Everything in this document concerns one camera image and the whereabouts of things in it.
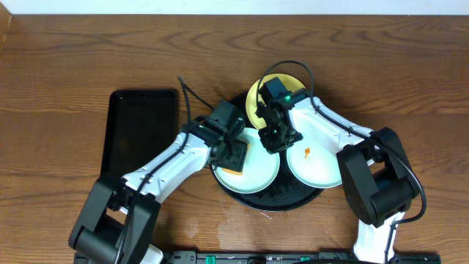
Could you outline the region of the orange green sponge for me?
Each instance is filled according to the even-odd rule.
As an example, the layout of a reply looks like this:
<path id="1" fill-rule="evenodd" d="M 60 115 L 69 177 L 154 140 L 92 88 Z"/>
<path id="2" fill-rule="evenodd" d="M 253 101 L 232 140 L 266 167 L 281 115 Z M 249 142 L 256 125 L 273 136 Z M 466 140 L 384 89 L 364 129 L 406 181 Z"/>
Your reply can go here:
<path id="1" fill-rule="evenodd" d="M 249 148 L 249 143 L 240 140 L 228 144 L 228 154 L 220 167 L 235 174 L 241 173 Z"/>

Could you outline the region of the light blue plate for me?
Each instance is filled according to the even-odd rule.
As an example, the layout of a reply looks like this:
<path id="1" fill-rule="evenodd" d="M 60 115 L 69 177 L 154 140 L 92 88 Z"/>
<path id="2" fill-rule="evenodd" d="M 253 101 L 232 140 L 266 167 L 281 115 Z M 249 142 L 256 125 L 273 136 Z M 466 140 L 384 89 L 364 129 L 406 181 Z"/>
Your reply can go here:
<path id="1" fill-rule="evenodd" d="M 280 167 L 278 153 L 269 154 L 263 147 L 258 130 L 245 128 L 238 139 L 248 144 L 242 172 L 215 168 L 215 178 L 222 186 L 241 194 L 252 194 L 267 188 L 276 178 Z"/>

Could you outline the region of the yellow plate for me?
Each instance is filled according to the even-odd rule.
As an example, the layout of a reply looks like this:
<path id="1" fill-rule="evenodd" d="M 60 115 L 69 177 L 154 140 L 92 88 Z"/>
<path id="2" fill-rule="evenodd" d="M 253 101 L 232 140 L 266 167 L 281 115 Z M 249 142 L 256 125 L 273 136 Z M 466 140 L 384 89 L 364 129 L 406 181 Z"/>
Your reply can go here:
<path id="1" fill-rule="evenodd" d="M 304 88 L 305 85 L 301 83 L 298 79 L 296 79 L 293 76 L 283 74 L 283 73 L 274 73 L 274 74 L 269 74 L 265 76 L 262 79 L 261 85 L 263 85 L 265 82 L 269 81 L 270 79 L 278 77 L 283 85 L 287 88 L 287 90 L 291 92 L 295 92 L 301 88 Z M 245 110 L 246 114 L 251 122 L 251 124 L 257 129 L 260 130 L 262 128 L 266 127 L 266 123 L 262 118 L 259 118 L 256 115 L 256 89 L 259 84 L 259 81 L 256 81 L 251 88 L 248 91 L 246 100 L 245 100 Z"/>

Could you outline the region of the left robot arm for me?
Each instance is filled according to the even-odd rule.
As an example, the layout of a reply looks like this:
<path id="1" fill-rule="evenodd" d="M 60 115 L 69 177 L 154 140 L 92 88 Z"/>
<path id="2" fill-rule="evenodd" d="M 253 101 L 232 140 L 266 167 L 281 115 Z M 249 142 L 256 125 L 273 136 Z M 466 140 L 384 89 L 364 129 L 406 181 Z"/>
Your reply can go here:
<path id="1" fill-rule="evenodd" d="M 68 238 L 91 263 L 161 263 L 152 236 L 164 200 L 206 165 L 239 172 L 247 145 L 238 139 L 243 117 L 198 117 L 149 163 L 121 178 L 94 183 Z"/>

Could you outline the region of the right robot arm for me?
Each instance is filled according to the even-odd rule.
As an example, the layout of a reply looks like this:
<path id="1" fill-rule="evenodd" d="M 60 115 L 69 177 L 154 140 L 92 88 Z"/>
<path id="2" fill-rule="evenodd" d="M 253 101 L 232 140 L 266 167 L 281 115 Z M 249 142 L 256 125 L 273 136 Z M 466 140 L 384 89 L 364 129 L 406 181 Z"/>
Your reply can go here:
<path id="1" fill-rule="evenodd" d="M 359 220 L 355 256 L 393 261 L 397 227 L 426 212 L 422 205 L 416 216 L 404 217 L 416 197 L 426 202 L 426 194 L 397 134 L 350 122 L 304 89 L 256 95 L 251 102 L 251 113 L 265 122 L 259 128 L 263 145 L 269 153 L 291 153 L 288 164 L 297 179 L 315 188 L 343 187 Z"/>

